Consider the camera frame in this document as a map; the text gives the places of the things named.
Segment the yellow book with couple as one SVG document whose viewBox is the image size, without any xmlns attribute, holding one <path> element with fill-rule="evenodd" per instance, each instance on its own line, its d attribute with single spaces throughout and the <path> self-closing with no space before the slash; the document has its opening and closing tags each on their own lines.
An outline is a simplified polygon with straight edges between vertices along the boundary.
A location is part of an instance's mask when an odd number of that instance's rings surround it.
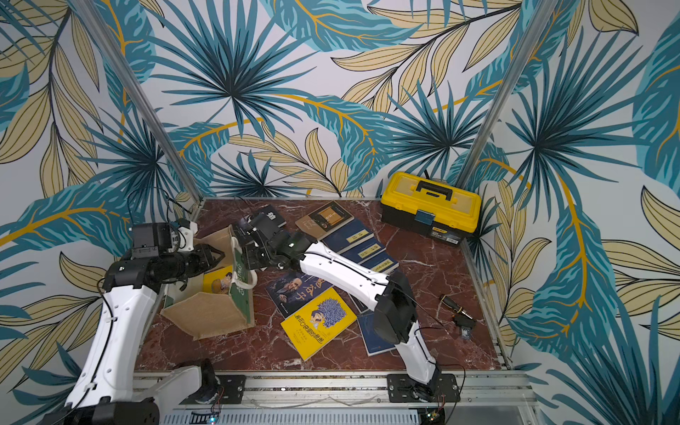
<svg viewBox="0 0 680 425">
<path fill-rule="evenodd" d="M 232 277 L 232 266 L 222 267 L 206 273 L 203 278 L 203 292 L 228 295 L 232 285 Z"/>
</svg>

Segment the green burlap Christmas bag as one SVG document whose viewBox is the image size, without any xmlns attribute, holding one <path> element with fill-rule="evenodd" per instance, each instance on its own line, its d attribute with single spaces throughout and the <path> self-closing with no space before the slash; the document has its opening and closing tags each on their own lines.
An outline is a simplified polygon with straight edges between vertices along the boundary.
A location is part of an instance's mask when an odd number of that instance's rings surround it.
<svg viewBox="0 0 680 425">
<path fill-rule="evenodd" d="M 225 259 L 208 272 L 232 266 L 230 293 L 223 295 L 203 292 L 203 278 L 206 273 L 200 274 L 189 279 L 183 290 L 177 287 L 166 290 L 160 315 L 195 340 L 251 329 L 255 326 L 253 289 L 258 283 L 258 276 L 245 267 L 242 249 L 233 228 L 228 226 L 218 230 L 200 238 L 199 242 L 210 244 L 225 253 Z"/>
</svg>

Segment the dark Guiguzi book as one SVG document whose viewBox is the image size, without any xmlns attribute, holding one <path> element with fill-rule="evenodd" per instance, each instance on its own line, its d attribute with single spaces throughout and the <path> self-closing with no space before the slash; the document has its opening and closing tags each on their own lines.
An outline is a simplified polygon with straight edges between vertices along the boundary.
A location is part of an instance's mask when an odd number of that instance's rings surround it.
<svg viewBox="0 0 680 425">
<path fill-rule="evenodd" d="M 266 291 L 277 310 L 288 318 L 331 287 L 321 278 L 291 272 L 269 283 Z"/>
</svg>

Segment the yellow book purple hair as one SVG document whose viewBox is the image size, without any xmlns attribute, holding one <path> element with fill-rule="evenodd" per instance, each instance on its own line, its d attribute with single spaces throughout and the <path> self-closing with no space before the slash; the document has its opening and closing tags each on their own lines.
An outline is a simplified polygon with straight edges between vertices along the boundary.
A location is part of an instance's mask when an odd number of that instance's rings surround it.
<svg viewBox="0 0 680 425">
<path fill-rule="evenodd" d="M 322 292 L 282 322 L 303 361 L 308 361 L 357 320 L 334 288 Z"/>
</svg>

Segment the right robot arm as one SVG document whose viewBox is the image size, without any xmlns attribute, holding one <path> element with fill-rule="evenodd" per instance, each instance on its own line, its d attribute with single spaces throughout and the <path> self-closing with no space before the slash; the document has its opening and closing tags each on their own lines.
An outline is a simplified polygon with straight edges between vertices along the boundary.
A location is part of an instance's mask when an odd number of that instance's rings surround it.
<svg viewBox="0 0 680 425">
<path fill-rule="evenodd" d="M 363 267 L 302 231 L 288 232 L 264 212 L 240 219 L 233 230 L 248 269 L 290 268 L 359 299 L 374 312 L 376 334 L 396 347 L 414 388 L 435 391 L 441 368 L 421 335 L 414 294 L 404 274 Z"/>
</svg>

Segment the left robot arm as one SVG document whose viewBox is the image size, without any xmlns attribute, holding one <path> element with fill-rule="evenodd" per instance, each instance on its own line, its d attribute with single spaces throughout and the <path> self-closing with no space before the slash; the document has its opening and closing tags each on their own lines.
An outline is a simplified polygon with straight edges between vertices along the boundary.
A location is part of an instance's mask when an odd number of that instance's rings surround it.
<svg viewBox="0 0 680 425">
<path fill-rule="evenodd" d="M 106 272 L 103 309 L 81 375 L 65 405 L 43 424 L 159 424 L 184 400 L 215 407 L 224 389 L 207 359 L 186 363 L 136 396 L 134 369 L 162 287 L 217 267 L 225 254 L 208 244 L 163 253 L 136 248 Z"/>
</svg>

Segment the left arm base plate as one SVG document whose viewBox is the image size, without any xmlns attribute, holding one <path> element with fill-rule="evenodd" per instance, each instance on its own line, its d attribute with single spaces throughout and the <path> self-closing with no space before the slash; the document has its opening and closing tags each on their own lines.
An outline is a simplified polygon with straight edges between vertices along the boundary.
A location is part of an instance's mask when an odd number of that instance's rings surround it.
<svg viewBox="0 0 680 425">
<path fill-rule="evenodd" d="M 183 400 L 181 406 L 198 405 L 216 407 L 217 405 L 240 405 L 244 396 L 245 375 L 217 375 L 218 384 L 207 393 L 192 394 Z"/>
</svg>

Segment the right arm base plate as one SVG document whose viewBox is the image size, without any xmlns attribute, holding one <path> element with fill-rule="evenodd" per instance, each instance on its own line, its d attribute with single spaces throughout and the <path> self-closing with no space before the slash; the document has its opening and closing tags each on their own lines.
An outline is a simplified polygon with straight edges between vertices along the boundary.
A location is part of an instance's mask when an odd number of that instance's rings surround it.
<svg viewBox="0 0 680 425">
<path fill-rule="evenodd" d="M 434 375 L 428 384 L 420 384 L 406 374 L 387 375 L 391 403 L 453 403 L 460 401 L 460 386 L 453 374 Z"/>
</svg>

